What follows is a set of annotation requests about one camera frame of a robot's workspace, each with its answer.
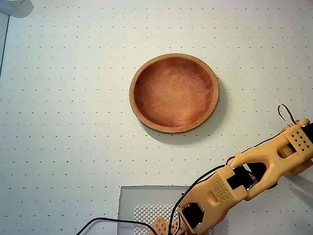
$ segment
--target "cable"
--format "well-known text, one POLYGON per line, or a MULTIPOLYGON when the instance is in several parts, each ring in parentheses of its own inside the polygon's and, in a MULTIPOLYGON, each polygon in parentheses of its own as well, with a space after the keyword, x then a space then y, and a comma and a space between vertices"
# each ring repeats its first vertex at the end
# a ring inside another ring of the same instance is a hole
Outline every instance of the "cable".
POLYGON ((286 119, 285 119, 285 118, 282 116, 282 114, 280 113, 280 107, 283 107, 283 108, 285 109, 285 111, 286 111, 286 113, 288 114, 288 116, 289 116, 289 118, 290 118, 292 124, 293 124, 293 125, 296 125, 297 123, 296 123, 295 120, 293 119, 293 116, 292 116, 290 110, 289 110, 288 107, 287 107, 286 105, 284 105, 284 104, 280 104, 280 105, 278 105, 278 107, 277 107, 277 112, 278 112, 278 115, 280 116, 280 118, 281 118, 288 126, 291 126, 290 123, 287 122, 286 119))
POLYGON ((127 224, 139 224, 148 227, 155 235, 158 235, 157 232, 152 228, 149 224, 133 221, 133 220, 125 220, 125 219, 113 219, 113 218, 105 218, 105 217, 96 217, 90 220, 76 235, 81 234, 91 223, 94 221, 101 220, 101 221, 109 221, 109 222, 118 222, 118 223, 127 223, 127 224))
POLYGON ((208 176, 209 174, 215 172, 216 170, 218 170, 218 169, 220 169, 220 168, 222 168, 222 167, 224 167, 224 166, 225 166, 224 164, 223 164, 223 165, 219 165, 219 166, 217 166, 217 167, 211 169, 210 171, 204 173, 202 176, 200 176, 200 177, 199 177, 196 181, 194 181, 194 182, 192 183, 192 185, 186 190, 186 192, 184 193, 184 195, 182 195, 182 196, 180 197, 180 199, 175 203, 175 205, 174 205, 174 207, 173 207, 173 209, 172 209, 172 212, 171 212, 170 221, 169 221, 169 223, 168 223, 168 235, 173 235, 172 232, 171 232, 171 227, 172 227, 172 223, 173 223, 174 213, 175 213, 175 210, 176 210, 176 208, 178 207, 178 205, 181 203, 181 201, 182 201, 182 200, 185 198, 185 196, 187 195, 187 193, 189 193, 190 190, 191 190, 201 179, 203 179, 205 176, 208 176))
POLYGON ((226 161, 226 163, 225 163, 225 165, 228 165, 228 162, 229 162, 231 159, 233 159, 233 158, 235 158, 235 156, 231 156, 230 158, 228 158, 227 161, 226 161))
POLYGON ((176 231, 173 233, 173 235, 177 235, 179 230, 180 230, 180 224, 181 224, 181 220, 180 220, 180 214, 178 213, 178 224, 177 224, 177 229, 176 231))
POLYGON ((243 151, 243 152, 241 152, 241 153, 244 153, 244 152, 248 151, 248 150, 251 149, 251 148, 257 147, 257 146, 259 146, 259 145, 261 145, 261 144, 263 144, 263 143, 265 143, 265 142, 267 142, 267 141, 270 141, 271 139, 273 139, 273 138, 275 138, 275 137, 277 137, 277 136, 279 136, 279 135, 280 135, 280 133, 278 133, 278 134, 276 134, 275 136, 272 136, 272 137, 270 137, 270 138, 268 138, 268 139, 266 139, 266 140, 264 140, 264 141, 262 141, 262 142, 259 142, 259 143, 256 144, 255 146, 252 146, 252 147, 250 147, 250 148, 247 148, 245 151, 243 151))

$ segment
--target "black wire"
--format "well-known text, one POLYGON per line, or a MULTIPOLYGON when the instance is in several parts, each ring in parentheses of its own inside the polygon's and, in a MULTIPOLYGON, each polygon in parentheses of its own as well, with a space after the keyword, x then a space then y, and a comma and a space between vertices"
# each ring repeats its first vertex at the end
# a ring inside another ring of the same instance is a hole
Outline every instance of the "black wire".
POLYGON ((181 219, 180 219, 180 214, 178 213, 178 224, 177 224, 177 229, 176 231, 174 232, 173 235, 177 235, 179 230, 180 230, 180 227, 181 227, 181 219))
POLYGON ((225 163, 225 165, 228 165, 229 160, 231 160, 231 159, 233 159, 233 158, 235 158, 235 156, 231 156, 230 158, 228 158, 227 161, 226 161, 226 163, 225 163))
POLYGON ((113 218, 106 218, 106 217, 96 217, 89 221, 76 235, 81 234, 91 223, 94 221, 101 220, 101 221, 109 221, 109 222, 118 222, 118 223, 127 223, 127 224, 139 224, 148 227, 155 235, 158 235, 157 232, 152 228, 149 224, 133 221, 133 220, 126 220, 126 219, 113 219, 113 218))
POLYGON ((268 138, 268 139, 266 139, 266 140, 264 140, 264 141, 262 141, 262 142, 259 142, 259 143, 256 144, 255 146, 252 146, 252 147, 250 147, 250 148, 247 148, 245 151, 243 151, 243 152, 241 152, 241 153, 244 153, 244 152, 248 151, 248 150, 251 149, 251 148, 257 147, 257 146, 259 146, 259 145, 261 145, 261 144, 263 144, 263 143, 265 143, 265 142, 267 142, 267 141, 270 141, 271 139, 273 139, 273 138, 275 138, 276 136, 279 136, 279 135, 280 135, 280 133, 278 133, 277 135, 275 135, 275 136, 273 136, 273 137, 271 137, 271 138, 268 138))
POLYGON ((190 190, 201 180, 203 179, 205 176, 211 174, 212 172, 224 167, 225 165, 219 165, 213 169, 211 169, 210 171, 204 173, 202 176, 200 176, 195 182, 192 183, 192 185, 186 190, 186 192, 180 197, 180 199, 176 202, 176 204, 174 205, 173 209, 172 209, 172 212, 171 212, 171 217, 170 217, 170 221, 168 223, 168 235, 172 235, 172 232, 171 232, 171 227, 172 227, 172 223, 173 223, 173 218, 174 218, 174 213, 175 213, 175 210, 176 208, 178 207, 178 205, 181 203, 181 201, 185 198, 185 196, 187 195, 187 193, 190 192, 190 190))

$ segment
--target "orange plastic part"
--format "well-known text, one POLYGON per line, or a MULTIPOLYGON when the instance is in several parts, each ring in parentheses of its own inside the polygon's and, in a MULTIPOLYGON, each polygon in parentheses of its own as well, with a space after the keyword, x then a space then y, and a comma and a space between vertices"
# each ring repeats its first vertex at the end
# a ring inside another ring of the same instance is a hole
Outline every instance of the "orange plastic part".
POLYGON ((232 189, 227 179, 235 175, 230 165, 219 169, 208 180, 197 184, 182 200, 177 211, 185 220, 182 209, 191 203, 197 203, 204 212, 203 222, 195 229, 187 223, 190 231, 194 234, 204 234, 214 225, 220 223, 228 210, 247 197, 244 186, 232 189))
MULTIPOLYGON (((159 216, 156 218, 155 222, 153 223, 152 227, 157 232, 157 235, 167 235, 167 222, 164 220, 162 216, 159 216)), ((171 232, 174 234, 174 232, 177 230, 178 227, 178 220, 173 220, 171 232)), ((182 234, 188 234, 188 227, 183 219, 180 220, 180 227, 179 231, 177 232, 177 235, 182 234)))
POLYGON ((308 119, 301 120, 297 125, 285 128, 280 135, 272 140, 244 153, 235 154, 231 167, 238 167, 246 163, 264 163, 267 167, 261 181, 248 191, 246 201, 259 195, 274 185, 282 175, 313 157, 313 144, 301 129, 303 125, 308 123, 310 123, 308 119), (291 144, 296 152, 286 158, 279 156, 278 151, 288 144, 291 144))

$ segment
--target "robotic arm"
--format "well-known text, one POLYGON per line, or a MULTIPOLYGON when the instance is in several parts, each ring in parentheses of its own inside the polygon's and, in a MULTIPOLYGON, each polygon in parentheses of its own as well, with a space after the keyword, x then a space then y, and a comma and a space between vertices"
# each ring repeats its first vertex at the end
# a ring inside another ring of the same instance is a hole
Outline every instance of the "robotic arm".
POLYGON ((158 235, 202 235, 236 204, 273 188, 284 174, 296 176, 312 166, 313 123, 294 121, 292 116, 291 120, 292 124, 287 123, 273 138, 235 154, 230 165, 194 184, 178 204, 179 221, 167 223, 157 218, 153 228, 158 235))

